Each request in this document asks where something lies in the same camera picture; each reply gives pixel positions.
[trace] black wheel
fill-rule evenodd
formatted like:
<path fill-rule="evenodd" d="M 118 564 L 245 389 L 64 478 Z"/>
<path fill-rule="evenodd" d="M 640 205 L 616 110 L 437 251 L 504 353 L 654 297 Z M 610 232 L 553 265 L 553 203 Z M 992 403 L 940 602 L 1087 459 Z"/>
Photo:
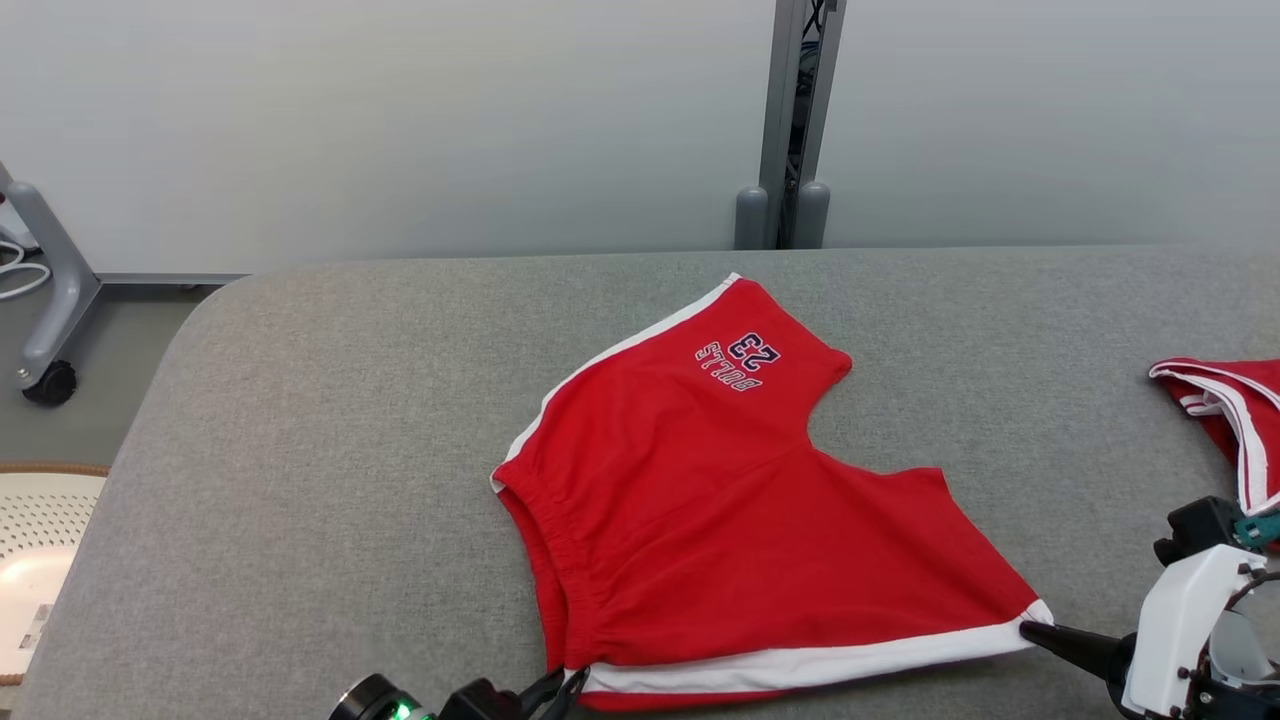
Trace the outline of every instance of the black wheel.
<path fill-rule="evenodd" d="M 45 368 L 40 382 L 23 389 L 22 395 L 37 405 L 61 405 L 76 395 L 76 369 L 67 360 L 55 360 Z"/>

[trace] red cloth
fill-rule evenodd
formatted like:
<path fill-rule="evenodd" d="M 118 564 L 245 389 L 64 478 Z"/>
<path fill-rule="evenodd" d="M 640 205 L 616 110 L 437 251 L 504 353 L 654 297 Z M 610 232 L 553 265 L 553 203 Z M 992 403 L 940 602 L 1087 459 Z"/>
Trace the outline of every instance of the red cloth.
<path fill-rule="evenodd" d="M 1201 420 L 1235 462 L 1244 514 L 1262 515 L 1280 506 L 1280 360 L 1171 357 L 1152 365 L 1149 375 Z"/>
<path fill-rule="evenodd" d="M 552 391 L 493 474 L 580 702 L 771 697 L 1029 644 L 1048 609 L 936 468 L 877 475 L 809 442 L 851 368 L 731 275 Z"/>

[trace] white wall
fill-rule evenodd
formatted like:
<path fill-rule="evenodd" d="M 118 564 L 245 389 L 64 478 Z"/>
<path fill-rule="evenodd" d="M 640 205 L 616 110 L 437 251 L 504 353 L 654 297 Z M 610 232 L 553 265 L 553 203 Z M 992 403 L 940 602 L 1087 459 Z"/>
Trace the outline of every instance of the white wall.
<path fill-rule="evenodd" d="M 1280 3 L 845 13 L 826 246 L 1280 240 Z"/>
<path fill-rule="evenodd" d="M 772 0 L 0 0 L 0 160 L 97 272 L 727 249 Z"/>

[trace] gray table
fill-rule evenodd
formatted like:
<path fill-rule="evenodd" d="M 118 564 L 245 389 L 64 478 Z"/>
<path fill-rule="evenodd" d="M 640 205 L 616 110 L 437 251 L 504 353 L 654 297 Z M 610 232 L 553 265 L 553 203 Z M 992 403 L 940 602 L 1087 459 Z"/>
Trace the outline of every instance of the gray table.
<path fill-rule="evenodd" d="M 819 448 L 881 471 L 942 466 L 1059 620 L 1105 633 L 1135 628 L 1165 514 L 1234 487 L 1147 365 L 1280 356 L 1280 260 L 1169 249 L 252 277 L 198 307 L 169 348 L 18 717 L 317 720 L 371 671 L 429 705 L 479 675 L 524 687 L 543 664 L 532 583 L 486 475 L 550 387 L 731 270 L 854 357 L 813 415 Z M 1098 682 L 1024 651 L 696 716 L 940 715 L 1111 710 Z"/>

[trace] floor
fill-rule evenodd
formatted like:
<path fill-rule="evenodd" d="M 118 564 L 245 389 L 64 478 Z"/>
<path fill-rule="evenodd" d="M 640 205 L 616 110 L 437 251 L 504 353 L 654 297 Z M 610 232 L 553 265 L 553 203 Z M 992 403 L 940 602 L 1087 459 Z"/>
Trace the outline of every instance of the floor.
<path fill-rule="evenodd" d="M 3 278 L 0 291 L 24 278 Z M 104 288 L 63 359 L 79 379 L 60 407 L 28 402 L 15 373 L 22 347 L 52 292 L 51 283 L 0 302 L 0 461 L 110 465 L 174 333 L 212 288 Z"/>

